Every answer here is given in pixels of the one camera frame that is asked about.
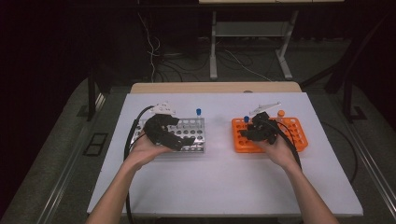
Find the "orange cap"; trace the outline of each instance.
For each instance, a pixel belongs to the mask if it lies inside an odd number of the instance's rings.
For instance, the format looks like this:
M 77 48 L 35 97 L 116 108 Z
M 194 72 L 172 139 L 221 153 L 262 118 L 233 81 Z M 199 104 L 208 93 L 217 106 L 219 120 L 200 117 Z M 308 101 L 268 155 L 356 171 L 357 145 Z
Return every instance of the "orange cap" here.
M 278 117 L 283 117 L 283 116 L 285 116 L 285 111 L 283 111 L 283 110 L 277 111 L 277 116 L 278 116 Z

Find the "black cable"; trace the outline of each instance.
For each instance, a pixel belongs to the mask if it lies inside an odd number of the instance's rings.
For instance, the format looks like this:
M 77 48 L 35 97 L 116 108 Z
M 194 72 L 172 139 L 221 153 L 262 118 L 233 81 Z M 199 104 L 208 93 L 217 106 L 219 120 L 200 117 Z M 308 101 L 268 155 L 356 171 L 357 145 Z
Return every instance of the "black cable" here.
M 199 48 L 197 50 L 197 54 L 207 54 L 208 56 L 210 55 L 210 47 L 209 46 L 204 46 L 202 48 Z M 174 52 L 174 53 L 169 53 L 169 52 L 164 52 L 162 53 L 163 59 L 164 60 L 179 60 L 179 59 L 191 59 L 191 56 L 188 54 L 185 54 L 183 52 Z
M 163 74 L 163 79 L 166 81 L 166 82 L 169 82 L 169 77 L 166 75 L 166 74 L 164 74 L 164 73 L 162 73 Z
M 137 140 L 139 140 L 141 137 L 143 137 L 144 135 L 146 135 L 145 133 L 143 133 L 142 135 L 139 135 L 133 142 L 132 144 L 129 146 L 129 150 L 131 151 L 132 146 L 134 145 L 135 142 L 137 142 Z
M 129 152 L 130 152 L 130 149 L 131 149 L 131 147 L 132 147 L 131 141 L 132 141 L 132 138 L 134 137 L 134 131 L 136 130 L 137 125 L 139 124 L 140 118 L 142 117 L 142 115 L 143 115 L 146 111 L 150 110 L 152 107 L 154 107 L 154 106 L 151 105 L 151 106 L 148 106 L 148 107 L 144 108 L 144 109 L 142 110 L 142 112 L 140 112 L 140 114 L 139 114 L 139 115 L 137 116 L 137 118 L 134 120 L 134 123 L 132 124 L 132 127 L 131 127 L 131 131 L 129 131 L 128 137 L 127 137 L 126 143 L 125 143 L 124 157 L 123 157 L 123 160 L 124 160 L 124 161 L 125 161 L 126 158 L 128 157 Z M 127 217 L 128 217 L 129 222 L 130 222 L 131 224 L 134 224 L 134 220 L 132 219 L 132 213 L 131 213 L 131 203 L 130 203 L 130 197 L 129 197 L 129 190 L 128 190 L 128 194 L 126 195 L 125 207 L 126 207 L 126 214 L 127 214 Z
M 173 69 L 178 74 L 178 76 L 180 77 L 180 82 L 183 82 L 183 76 L 181 75 L 181 73 L 179 71 L 177 71 L 176 68 L 174 68 L 174 67 L 172 67 L 170 65 L 167 65 L 167 64 L 163 64 L 163 63 L 161 63 L 161 65 Z
M 245 55 L 245 56 L 247 56 L 249 58 L 250 64 L 246 64 L 244 66 L 249 66 L 249 65 L 254 64 L 254 62 L 251 59 L 252 56 L 268 55 L 268 54 L 272 53 L 272 52 L 269 52 L 269 51 L 260 52 L 260 53 L 251 53 L 251 52 L 250 53 L 246 53 L 245 51 L 249 50 L 250 45 L 252 43 L 256 42 L 258 39 L 259 38 L 257 38 L 257 37 L 254 38 L 253 40 L 249 39 L 249 41 L 248 41 L 246 46 L 242 47 L 241 49 L 239 49 L 237 51 L 232 52 L 233 55 Z M 227 46 L 224 46 L 223 44 L 221 44 L 221 49 L 218 49 L 218 52 L 223 52 L 226 49 L 227 49 Z
M 172 65 L 174 65 L 174 66 L 176 66 L 176 67 L 178 67 L 178 68 L 180 68 L 180 69 L 182 69 L 184 71 L 189 71 L 189 72 L 199 71 L 199 70 L 203 69 L 206 66 L 208 61 L 209 61 L 209 54 L 207 55 L 207 57 L 205 57 L 204 63 L 202 65 L 200 65 L 199 67 L 196 67 L 196 68 L 184 68 L 184 67 L 178 65 L 177 63 L 172 63 L 172 62 L 169 62 L 169 60 L 164 60 L 165 63 L 170 63 L 170 64 L 172 64 Z
M 278 122 L 278 124 L 282 125 L 282 126 L 288 131 L 288 133 L 290 134 L 290 137 L 291 137 L 291 141 L 293 142 L 293 145 L 296 146 L 296 143 L 295 143 L 295 141 L 294 141 L 294 137 L 293 137 L 293 135 L 291 134 L 291 131 L 289 130 L 288 126 L 286 126 L 285 124 L 283 124 L 283 123 L 281 123 L 281 122 Z
M 160 75 L 161 82 L 163 82 L 163 73 L 162 73 L 162 72 L 159 72 L 159 71 L 155 71 L 155 73 L 157 73 L 158 75 Z
M 358 154 L 356 153 L 356 149 L 353 147 L 352 142 L 347 138 L 347 136 L 345 134 L 343 134 L 340 130 L 336 129 L 334 126 L 332 126 L 331 124 L 326 123 L 324 121 L 321 121 L 320 123 L 332 128 L 336 132 L 340 133 L 346 139 L 350 148 L 352 149 L 353 157 L 354 157 L 354 161 L 355 161 L 354 171 L 353 171 L 352 177 L 350 177 L 350 179 L 349 179 L 349 183 L 352 184 L 356 178 L 356 175 L 358 174 L 358 168 L 359 168 Z
M 201 81 L 201 79 L 199 79 L 198 76 L 196 76 L 194 73 L 182 73 L 182 74 L 185 74 L 185 75 L 192 75 L 193 77 L 195 77 L 195 79 L 198 80 L 198 82 Z
M 272 125 L 268 121 L 265 121 L 264 123 L 266 123 L 267 125 L 272 127 L 281 137 L 283 137 L 286 144 L 288 144 L 289 149 L 290 149 L 291 153 L 293 154 L 294 159 L 297 161 L 297 164 L 300 166 L 301 169 L 303 169 L 303 167 L 301 165 L 301 161 L 300 161 L 300 156 L 298 155 L 296 146 L 290 141 L 290 139 L 278 127 L 274 127 L 274 125 Z
M 237 38 L 236 41 L 232 41 L 233 48 L 234 48 L 234 49 L 236 49 L 236 48 L 241 48 L 241 47 L 239 47 L 239 46 L 236 45 L 236 44 L 237 44 L 236 42 L 242 42 L 242 41 L 244 41 L 244 39 L 245 39 L 245 38 L 242 36 L 242 37 L 240 37 L 240 38 Z M 234 52 L 234 54 L 237 54 L 237 53 L 239 53 L 239 52 L 242 52 L 242 51 L 245 51 L 245 50 L 249 49 L 250 46 L 251 46 L 254 42 L 257 42 L 258 39 L 259 39 L 258 37 L 249 37 L 249 38 L 247 39 L 247 44 L 246 44 L 245 46 L 243 46 L 241 49 L 239 49 L 238 51 Z M 229 46 L 225 46 L 225 45 L 224 45 L 224 42 L 219 42 L 219 43 L 221 43 L 221 44 L 219 45 L 219 47 L 221 47 L 221 48 L 223 48 L 223 49 L 226 49 L 226 48 L 229 47 Z

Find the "orange test tube rack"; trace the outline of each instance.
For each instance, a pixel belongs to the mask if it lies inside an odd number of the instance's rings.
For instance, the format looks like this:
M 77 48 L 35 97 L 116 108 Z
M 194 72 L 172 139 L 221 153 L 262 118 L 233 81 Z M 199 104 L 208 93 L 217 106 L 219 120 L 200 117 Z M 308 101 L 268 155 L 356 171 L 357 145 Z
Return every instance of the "orange test tube rack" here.
M 280 130 L 289 138 L 289 140 L 296 146 L 297 151 L 301 152 L 308 146 L 303 128 L 297 118 L 282 118 L 282 123 L 288 127 L 288 130 L 281 124 L 278 124 Z M 265 152 L 265 149 L 257 147 L 252 141 L 242 136 L 240 131 L 247 128 L 244 119 L 233 119 L 233 144 L 236 152 L 254 153 Z

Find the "forearm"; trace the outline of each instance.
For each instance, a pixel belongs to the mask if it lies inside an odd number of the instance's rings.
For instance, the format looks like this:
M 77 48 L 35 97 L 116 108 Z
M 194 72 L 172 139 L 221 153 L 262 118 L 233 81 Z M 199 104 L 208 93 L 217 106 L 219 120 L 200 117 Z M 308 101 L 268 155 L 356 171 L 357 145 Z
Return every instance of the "forearm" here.
M 298 165 L 289 166 L 284 170 L 293 187 L 305 224 L 338 223 Z
M 119 223 L 136 169 L 122 165 L 86 223 Z

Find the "hand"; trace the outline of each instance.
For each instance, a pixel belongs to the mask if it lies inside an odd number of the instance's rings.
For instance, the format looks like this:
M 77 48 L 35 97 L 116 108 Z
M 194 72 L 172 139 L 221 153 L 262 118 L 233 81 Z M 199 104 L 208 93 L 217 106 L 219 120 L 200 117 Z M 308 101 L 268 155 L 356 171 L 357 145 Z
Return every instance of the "hand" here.
M 263 148 L 270 160 L 281 166 L 283 169 L 290 165 L 298 165 L 285 139 L 283 139 L 279 134 L 272 145 L 269 144 L 267 140 L 254 143 Z
M 142 166 L 154 160 L 158 155 L 171 151 L 172 149 L 169 147 L 154 145 L 145 135 L 144 131 L 142 131 L 137 141 L 134 142 L 134 147 L 124 164 L 130 166 L 130 168 L 135 168 L 137 171 Z

